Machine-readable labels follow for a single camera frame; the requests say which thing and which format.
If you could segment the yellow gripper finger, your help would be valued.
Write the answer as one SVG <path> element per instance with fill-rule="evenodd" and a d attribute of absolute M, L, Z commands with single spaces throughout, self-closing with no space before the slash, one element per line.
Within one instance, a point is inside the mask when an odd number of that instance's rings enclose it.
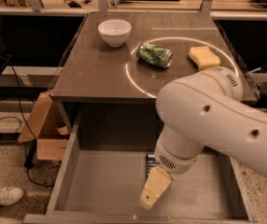
<path fill-rule="evenodd" d="M 143 187 L 140 203 L 150 210 L 161 196 L 168 190 L 173 183 L 173 178 L 160 166 L 155 166 L 150 170 L 147 181 Z"/>

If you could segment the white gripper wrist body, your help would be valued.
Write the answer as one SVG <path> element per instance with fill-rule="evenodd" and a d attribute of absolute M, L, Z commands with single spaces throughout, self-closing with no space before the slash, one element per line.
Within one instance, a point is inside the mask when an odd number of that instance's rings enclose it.
<path fill-rule="evenodd" d="M 186 173 L 197 161 L 199 146 L 181 135 L 161 134 L 154 151 L 157 163 L 167 173 Z"/>

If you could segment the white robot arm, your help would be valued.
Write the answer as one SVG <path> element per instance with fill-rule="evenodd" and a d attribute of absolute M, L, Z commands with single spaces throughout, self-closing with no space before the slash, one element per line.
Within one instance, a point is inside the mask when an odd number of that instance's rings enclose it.
<path fill-rule="evenodd" d="M 204 147 L 232 157 L 267 177 L 267 113 L 241 103 L 243 82 L 230 68 L 215 66 L 165 85 L 156 98 L 163 122 L 153 167 L 140 196 L 151 209 L 186 173 Z"/>

